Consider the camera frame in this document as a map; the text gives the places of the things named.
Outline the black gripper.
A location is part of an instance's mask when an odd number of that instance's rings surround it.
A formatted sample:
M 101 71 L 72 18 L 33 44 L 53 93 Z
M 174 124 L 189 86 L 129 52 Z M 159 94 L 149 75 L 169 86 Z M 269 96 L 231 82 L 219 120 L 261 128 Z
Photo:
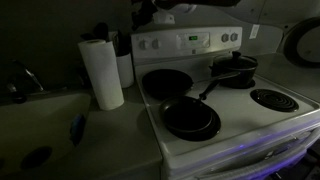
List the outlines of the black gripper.
M 139 27 L 150 23 L 156 11 L 157 8 L 151 0 L 142 0 L 141 8 L 137 12 L 131 13 L 132 30 L 136 31 Z

